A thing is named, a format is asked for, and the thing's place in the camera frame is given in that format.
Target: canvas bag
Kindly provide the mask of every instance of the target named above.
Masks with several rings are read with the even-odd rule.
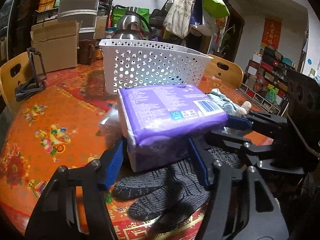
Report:
[[[216,19],[229,16],[229,10],[223,0],[202,0],[202,7]]]
[[[194,0],[173,1],[163,23],[163,26],[168,32],[173,33],[181,39],[184,39],[188,35],[193,2]]]
[[[202,8],[202,0],[195,1],[190,25],[205,36],[213,36],[217,31],[216,19]]]

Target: stainless steel kettle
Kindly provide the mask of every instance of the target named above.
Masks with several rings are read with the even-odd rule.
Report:
[[[153,36],[153,31],[146,19],[137,13],[137,7],[127,7],[125,15],[123,15],[117,23],[118,31],[112,36],[113,39],[131,39],[141,40],[143,37]]]

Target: potted plant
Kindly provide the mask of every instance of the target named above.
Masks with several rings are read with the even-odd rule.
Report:
[[[227,29],[223,33],[221,39],[219,40],[219,46],[218,46],[217,51],[213,52],[213,54],[215,56],[223,58],[223,56],[225,54],[225,50],[229,48],[229,45],[228,44],[224,45],[223,42],[230,39],[230,37],[231,37],[230,33],[235,33],[235,32],[236,32],[236,25],[233,25],[231,28]]]

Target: gray knit glove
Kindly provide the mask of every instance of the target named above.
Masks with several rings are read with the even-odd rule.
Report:
[[[231,167],[239,168],[236,154],[213,147],[214,158]],[[118,181],[113,195],[122,200],[138,198],[129,208],[128,215],[138,221],[161,216],[153,229],[165,233],[187,220],[209,198],[210,192],[199,184],[190,159],[173,163],[165,168],[126,177]]]

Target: blue gripper pad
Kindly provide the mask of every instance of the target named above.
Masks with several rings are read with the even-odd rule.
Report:
[[[118,139],[112,149],[104,151],[100,158],[101,169],[98,172],[100,190],[107,191],[116,182],[126,151],[127,142],[124,137]]]
[[[213,158],[206,150],[209,148],[210,146],[203,140],[199,140],[196,137],[188,139],[188,155],[193,164],[199,184],[203,186],[205,190],[210,190],[214,181],[214,174],[212,171]]]
[[[241,131],[252,130],[252,123],[245,117],[238,117],[228,114],[228,120],[225,127]]]

